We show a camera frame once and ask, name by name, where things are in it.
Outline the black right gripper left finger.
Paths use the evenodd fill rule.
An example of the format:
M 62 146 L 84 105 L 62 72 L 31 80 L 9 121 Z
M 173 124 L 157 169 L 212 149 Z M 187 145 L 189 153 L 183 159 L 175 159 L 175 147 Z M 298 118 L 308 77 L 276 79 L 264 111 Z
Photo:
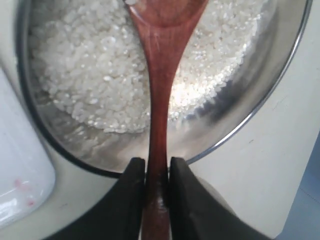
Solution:
M 83 216 L 50 240 L 137 240 L 140 234 L 145 160 L 130 160 L 111 190 Z

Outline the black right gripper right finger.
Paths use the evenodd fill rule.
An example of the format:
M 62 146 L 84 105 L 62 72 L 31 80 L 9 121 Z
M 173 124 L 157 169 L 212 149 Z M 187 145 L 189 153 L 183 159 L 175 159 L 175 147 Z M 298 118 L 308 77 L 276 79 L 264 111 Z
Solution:
M 169 213 L 174 240 L 268 239 L 214 199 L 179 157 L 170 161 Z

